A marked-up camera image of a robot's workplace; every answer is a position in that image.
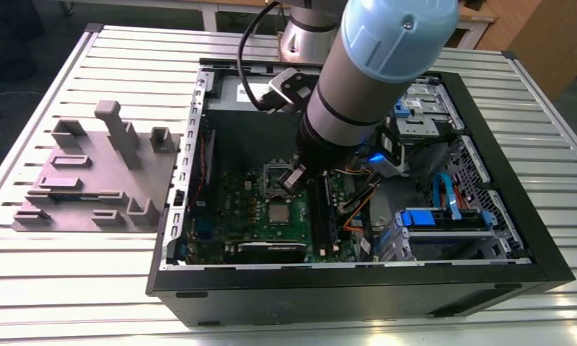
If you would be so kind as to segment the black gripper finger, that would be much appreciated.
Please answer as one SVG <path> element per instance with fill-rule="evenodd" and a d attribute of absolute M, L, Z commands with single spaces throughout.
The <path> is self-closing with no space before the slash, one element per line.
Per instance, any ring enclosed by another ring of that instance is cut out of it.
<path fill-rule="evenodd" d="M 308 185 L 312 176 L 312 170 L 304 165 L 298 165 L 282 175 L 279 183 L 287 192 L 299 192 Z"/>

